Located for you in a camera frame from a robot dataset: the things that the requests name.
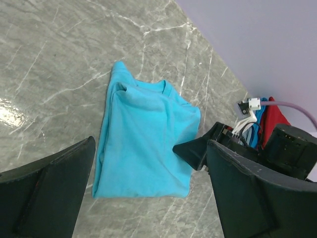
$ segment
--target gray marble surface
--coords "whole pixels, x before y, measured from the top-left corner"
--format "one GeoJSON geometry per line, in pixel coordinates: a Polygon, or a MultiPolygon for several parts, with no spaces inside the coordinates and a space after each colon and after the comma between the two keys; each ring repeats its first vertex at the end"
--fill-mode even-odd
{"type": "MultiPolygon", "coordinates": [[[[98,141],[113,62],[139,80],[167,79],[202,120],[233,125],[247,92],[173,1],[1,0],[0,171],[92,135],[98,141]]],[[[194,172],[186,199],[91,197],[75,238],[223,237],[211,182],[194,172]]]]}

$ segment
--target red cloth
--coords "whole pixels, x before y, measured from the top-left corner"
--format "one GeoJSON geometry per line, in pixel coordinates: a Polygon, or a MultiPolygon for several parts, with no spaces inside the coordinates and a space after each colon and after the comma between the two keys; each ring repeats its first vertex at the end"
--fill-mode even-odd
{"type": "MultiPolygon", "coordinates": [[[[273,97],[268,99],[269,101],[275,101],[273,97]]],[[[264,132],[264,139],[262,142],[262,147],[264,147],[271,136],[276,124],[286,124],[290,125],[285,116],[281,113],[278,106],[267,106],[262,117],[260,125],[264,132]]]]}

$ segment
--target pink cable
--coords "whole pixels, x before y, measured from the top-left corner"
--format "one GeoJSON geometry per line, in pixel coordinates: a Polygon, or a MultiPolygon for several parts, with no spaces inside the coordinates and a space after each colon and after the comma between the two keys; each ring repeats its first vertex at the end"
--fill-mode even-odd
{"type": "Polygon", "coordinates": [[[310,112],[308,112],[306,109],[304,109],[300,106],[297,106],[297,105],[292,104],[292,103],[276,102],[276,101],[261,101],[261,105],[262,106],[286,106],[286,107],[290,107],[290,108],[294,108],[296,110],[299,110],[300,112],[304,113],[305,116],[307,116],[309,118],[309,120],[311,120],[315,129],[317,130],[317,121],[314,118],[314,116],[310,112]]]}

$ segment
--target blue t-shirt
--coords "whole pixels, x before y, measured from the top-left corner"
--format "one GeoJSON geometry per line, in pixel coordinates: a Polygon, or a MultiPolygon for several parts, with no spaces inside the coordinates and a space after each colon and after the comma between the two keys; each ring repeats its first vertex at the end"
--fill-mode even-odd
{"type": "MultiPolygon", "coordinates": [[[[261,98],[261,101],[268,101],[267,98],[261,98]]],[[[265,112],[266,106],[261,106],[260,110],[255,111],[255,115],[257,117],[257,123],[261,123],[261,119],[262,119],[262,115],[265,112]]],[[[259,132],[259,126],[257,124],[253,124],[252,125],[253,130],[252,130],[252,138],[250,141],[250,146],[252,148],[257,149],[257,145],[258,145],[258,141],[259,141],[259,136],[258,136],[258,132],[259,132]]]]}
{"type": "Polygon", "coordinates": [[[195,138],[200,111],[170,83],[134,79],[116,62],[96,155],[93,197],[185,197],[192,168],[176,144],[195,138]]]}

